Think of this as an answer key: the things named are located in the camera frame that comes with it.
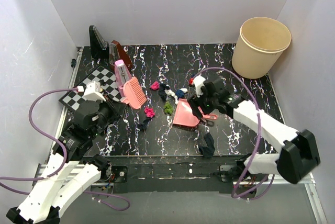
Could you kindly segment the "pink plastic dustpan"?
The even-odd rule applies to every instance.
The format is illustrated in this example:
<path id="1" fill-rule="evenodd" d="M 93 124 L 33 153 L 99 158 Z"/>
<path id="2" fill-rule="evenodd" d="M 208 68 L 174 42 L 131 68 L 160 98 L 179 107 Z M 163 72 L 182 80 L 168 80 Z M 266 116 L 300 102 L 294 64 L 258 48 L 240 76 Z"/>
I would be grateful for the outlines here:
<path id="1" fill-rule="evenodd" d="M 184 127 L 196 127 L 201 120 L 213 121 L 218 118 L 218 116 L 215 114 L 205 115 L 201 109 L 199 109 L 199 111 L 202 116 L 201 119 L 198 119 L 193 115 L 192 109 L 186 99 L 179 99 L 173 118 L 173 124 Z"/>

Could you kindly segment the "pink hand brush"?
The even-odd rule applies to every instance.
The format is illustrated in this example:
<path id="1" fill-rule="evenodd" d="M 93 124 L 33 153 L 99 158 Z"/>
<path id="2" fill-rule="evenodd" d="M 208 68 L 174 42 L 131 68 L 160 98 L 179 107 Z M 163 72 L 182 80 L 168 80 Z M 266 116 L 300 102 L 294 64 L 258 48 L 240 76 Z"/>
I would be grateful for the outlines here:
<path id="1" fill-rule="evenodd" d="M 140 109 L 147 101 L 143 89 L 136 77 L 132 77 L 127 81 L 120 93 L 122 94 L 121 102 L 129 105 L 133 109 Z"/>

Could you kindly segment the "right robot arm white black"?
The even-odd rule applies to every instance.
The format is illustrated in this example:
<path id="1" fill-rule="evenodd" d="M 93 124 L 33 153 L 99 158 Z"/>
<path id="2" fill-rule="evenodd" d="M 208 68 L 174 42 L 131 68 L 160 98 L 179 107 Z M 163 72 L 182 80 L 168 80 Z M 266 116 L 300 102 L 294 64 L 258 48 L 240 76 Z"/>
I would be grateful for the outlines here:
<path id="1" fill-rule="evenodd" d="M 309 130 L 298 131 L 289 127 L 263 110 L 257 110 L 251 100 L 240 94 L 230 93 L 220 80 L 208 81 L 197 76 L 191 81 L 195 94 L 187 101 L 198 119 L 213 110 L 229 116 L 260 133 L 275 150 L 275 154 L 248 154 L 224 176 L 239 177 L 248 181 L 256 174 L 280 175 L 287 182 L 297 184 L 320 163 L 315 136 Z"/>

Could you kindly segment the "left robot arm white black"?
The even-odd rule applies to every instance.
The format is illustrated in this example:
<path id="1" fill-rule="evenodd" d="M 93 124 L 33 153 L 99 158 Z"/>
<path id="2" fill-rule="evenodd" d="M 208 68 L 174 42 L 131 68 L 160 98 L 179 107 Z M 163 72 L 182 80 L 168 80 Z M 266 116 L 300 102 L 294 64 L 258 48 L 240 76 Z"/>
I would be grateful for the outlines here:
<path id="1" fill-rule="evenodd" d="M 66 178 L 82 162 L 93 140 L 116 122 L 126 107 L 108 96 L 104 101 L 82 102 L 54 145 L 42 176 L 27 198 L 9 209 L 6 217 L 12 223 L 59 223 L 68 207 L 93 183 L 112 181 L 113 166 L 99 154 L 85 161 L 83 169 L 69 182 Z"/>

